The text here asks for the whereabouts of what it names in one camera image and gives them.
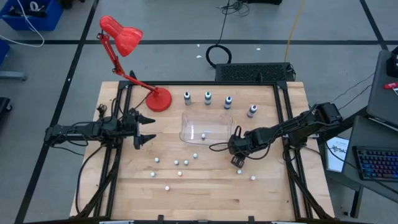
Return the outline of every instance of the white cable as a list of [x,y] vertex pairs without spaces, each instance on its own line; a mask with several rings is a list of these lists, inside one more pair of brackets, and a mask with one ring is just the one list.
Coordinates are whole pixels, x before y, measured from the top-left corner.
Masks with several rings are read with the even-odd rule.
[[25,45],[25,46],[29,46],[29,47],[41,47],[41,46],[43,46],[43,45],[44,45],[44,37],[43,37],[42,34],[40,34],[40,33],[37,31],[37,29],[29,22],[29,20],[27,19],[26,14],[25,14],[25,10],[24,10],[24,8],[22,7],[21,2],[20,2],[19,0],[17,0],[17,1],[18,1],[18,3],[19,3],[19,6],[21,7],[21,10],[22,10],[22,13],[23,13],[23,15],[24,15],[24,17],[25,17],[26,23],[28,23],[28,24],[30,25],[30,27],[32,27],[32,28],[30,28],[29,25],[28,25],[29,29],[30,29],[31,31],[36,32],[36,33],[40,36],[40,38],[42,39],[42,43],[41,43],[40,45],[31,45],[31,44],[20,43],[20,42],[17,42],[17,41],[15,41],[15,40],[10,40],[10,39],[8,39],[7,37],[2,36],[1,34],[0,34],[0,37],[1,37],[2,39],[8,40],[8,41],[10,41],[10,42],[12,42],[12,43],[20,44],[20,45]]
[[42,10],[44,5],[41,8],[39,8],[39,5],[35,1],[31,1],[29,4],[29,7],[30,7],[30,10],[32,10],[34,12],[39,12],[40,10]]

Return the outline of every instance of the transparent bin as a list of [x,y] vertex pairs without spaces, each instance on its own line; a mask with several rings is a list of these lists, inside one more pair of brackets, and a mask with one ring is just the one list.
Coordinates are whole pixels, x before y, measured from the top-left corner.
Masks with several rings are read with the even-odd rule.
[[[206,146],[228,142],[232,125],[233,117],[228,110],[186,110],[182,114],[180,139]],[[206,135],[204,140],[201,138],[202,134]]]

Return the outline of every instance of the blue crate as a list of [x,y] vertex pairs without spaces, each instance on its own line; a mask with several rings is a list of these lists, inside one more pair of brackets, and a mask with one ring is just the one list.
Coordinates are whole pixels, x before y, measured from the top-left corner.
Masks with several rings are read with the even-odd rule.
[[[29,5],[31,0],[20,0],[24,9]],[[57,0],[35,0],[37,4],[44,4],[47,6],[46,13],[47,17],[39,18],[28,16],[29,22],[37,29],[37,30],[54,30],[57,26],[58,21],[62,15],[62,7],[59,5]],[[8,0],[4,7],[0,11],[0,18],[3,19],[11,26],[14,30],[30,30],[25,17],[16,17],[16,16],[8,16],[7,13],[10,11],[11,7],[17,7],[20,9],[21,7],[18,4],[17,0]]]
[[5,41],[0,40],[0,67],[4,61],[4,58],[6,58],[9,49],[10,46]]

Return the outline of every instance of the red object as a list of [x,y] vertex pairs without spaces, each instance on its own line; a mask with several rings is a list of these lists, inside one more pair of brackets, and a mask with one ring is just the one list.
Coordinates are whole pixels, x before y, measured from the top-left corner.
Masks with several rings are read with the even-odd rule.
[[385,84],[383,88],[385,90],[389,90],[389,89],[397,88],[397,87],[398,87],[398,82],[394,82],[394,83]]
[[161,112],[172,104],[172,95],[165,88],[156,88],[159,93],[150,93],[146,99],[149,109]]
[[114,39],[114,44],[122,57],[129,55],[138,45],[144,34],[133,27],[123,27],[111,16],[103,16],[99,26]]
[[119,53],[125,57],[137,47],[142,39],[142,31],[133,27],[123,27],[111,16],[103,16],[99,21],[99,25],[109,34],[98,34],[98,38],[114,64],[114,69],[112,69],[113,73],[150,90],[152,93],[150,93],[146,99],[149,109],[158,112],[166,110],[172,103],[172,95],[170,92],[165,88],[153,87],[126,75],[120,65],[118,56],[114,53],[111,43],[109,42],[109,36],[113,37],[116,48]]

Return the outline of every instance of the floor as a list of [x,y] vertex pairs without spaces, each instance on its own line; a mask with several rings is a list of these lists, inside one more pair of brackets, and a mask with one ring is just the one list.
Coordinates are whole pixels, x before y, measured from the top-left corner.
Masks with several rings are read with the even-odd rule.
[[[142,45],[121,58],[125,70],[134,69],[139,79],[214,80],[205,52],[220,36],[224,15],[216,7],[225,4],[226,0],[75,1],[54,31],[43,32],[47,43],[42,48],[12,44],[1,69],[25,72],[28,80],[0,80],[0,96],[9,97],[14,106],[0,130],[2,223],[15,220],[51,120],[59,118],[59,124],[91,120],[101,82],[119,80],[95,41],[101,16],[112,15],[122,25],[144,31]],[[298,0],[283,0],[280,6],[251,4],[248,16],[228,16],[223,40],[228,40],[225,46],[233,53],[233,63],[282,62],[299,5]],[[288,61],[297,81],[304,82],[311,104],[331,101],[374,72],[382,47],[392,50],[398,45],[397,8],[396,0],[305,1]],[[40,43],[32,32],[16,32],[4,21],[0,30],[14,40]],[[210,57],[214,62],[226,61],[226,55],[217,50]],[[335,103],[344,105],[370,83],[371,79],[358,85]],[[69,85],[67,95],[62,94],[63,86]],[[366,91],[342,109],[342,115],[365,106],[368,95]],[[62,107],[63,96],[62,110],[55,110],[57,105]],[[84,148],[69,147],[84,152]],[[80,156],[49,151],[25,222],[68,217],[81,163]],[[328,185],[335,214],[342,220],[394,223],[398,218],[394,212],[398,204],[369,190],[364,192],[359,218],[344,216],[354,192],[332,181]]]

